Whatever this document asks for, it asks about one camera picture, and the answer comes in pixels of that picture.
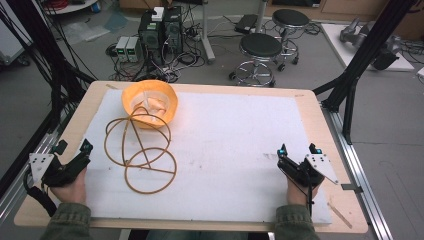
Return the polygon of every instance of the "hand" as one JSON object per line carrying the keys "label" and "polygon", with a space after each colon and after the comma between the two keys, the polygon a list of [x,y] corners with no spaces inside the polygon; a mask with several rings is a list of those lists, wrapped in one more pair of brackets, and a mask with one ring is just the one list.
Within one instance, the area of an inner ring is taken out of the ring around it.
{"label": "hand", "polygon": [[[304,188],[301,185],[298,185],[302,191],[296,186],[296,184],[291,180],[289,177],[287,177],[287,204],[288,205],[307,205],[307,199],[305,193],[308,193],[308,188]],[[314,198],[318,193],[317,186],[315,189],[312,190],[312,198]]]}
{"label": "hand", "polygon": [[50,188],[52,193],[63,203],[80,203],[85,205],[85,173],[84,168],[77,176],[75,181],[63,187]]}

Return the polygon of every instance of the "black stool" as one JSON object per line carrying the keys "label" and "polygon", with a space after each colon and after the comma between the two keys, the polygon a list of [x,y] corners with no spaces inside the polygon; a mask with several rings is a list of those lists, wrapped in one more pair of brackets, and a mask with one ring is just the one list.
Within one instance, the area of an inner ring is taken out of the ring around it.
{"label": "black stool", "polygon": [[274,37],[262,33],[252,33],[240,41],[240,51],[252,60],[240,64],[230,74],[230,79],[252,87],[275,85],[272,70],[264,62],[276,61],[281,54],[282,45]]}
{"label": "black stool", "polygon": [[299,48],[292,40],[287,39],[287,35],[293,31],[305,28],[309,24],[309,18],[305,14],[295,10],[280,9],[272,14],[272,21],[275,23],[275,25],[283,29],[283,31],[280,32],[281,44],[283,46],[283,50],[280,55],[284,56],[284,58],[283,62],[280,64],[280,66],[278,66],[278,70],[283,71],[285,68],[285,60],[287,56],[296,54],[292,61],[293,64],[297,64],[299,60]]}

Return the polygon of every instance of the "stool seat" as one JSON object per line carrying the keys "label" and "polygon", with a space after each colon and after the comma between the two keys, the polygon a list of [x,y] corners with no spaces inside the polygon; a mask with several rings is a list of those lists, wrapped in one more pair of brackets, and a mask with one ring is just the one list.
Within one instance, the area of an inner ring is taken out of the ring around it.
{"label": "stool seat", "polygon": [[304,27],[309,23],[309,18],[296,10],[280,9],[272,14],[272,21],[280,27]]}
{"label": "stool seat", "polygon": [[274,37],[263,33],[252,33],[240,41],[240,48],[251,56],[272,58],[283,50],[281,43]]}

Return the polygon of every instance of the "person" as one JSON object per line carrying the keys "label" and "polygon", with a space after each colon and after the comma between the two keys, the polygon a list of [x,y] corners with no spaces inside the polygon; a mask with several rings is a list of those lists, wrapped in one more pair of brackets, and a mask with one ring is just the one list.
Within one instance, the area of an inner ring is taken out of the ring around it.
{"label": "person", "polygon": [[[41,240],[51,239],[93,239],[89,233],[89,224],[91,218],[91,210],[85,204],[85,174],[87,169],[81,171],[72,184],[64,187],[51,188],[51,192],[61,201],[55,214],[41,236]],[[309,210],[306,207],[306,195],[290,180],[287,179],[287,205],[277,208],[275,239],[319,239],[315,233]],[[318,187],[313,191],[313,197],[316,196]],[[165,231],[151,231],[148,239],[165,239],[167,235]],[[213,234],[217,238],[223,239],[223,232]],[[241,233],[233,239],[247,239],[246,233]]]}

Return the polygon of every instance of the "stool base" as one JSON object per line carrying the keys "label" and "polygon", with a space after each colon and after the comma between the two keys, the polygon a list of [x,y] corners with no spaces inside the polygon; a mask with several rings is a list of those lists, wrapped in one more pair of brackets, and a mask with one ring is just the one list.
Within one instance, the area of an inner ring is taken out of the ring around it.
{"label": "stool base", "polygon": [[274,87],[275,80],[272,70],[265,64],[255,60],[240,64],[234,72],[229,75],[230,80],[237,79],[237,85],[251,87],[263,87],[269,85]]}

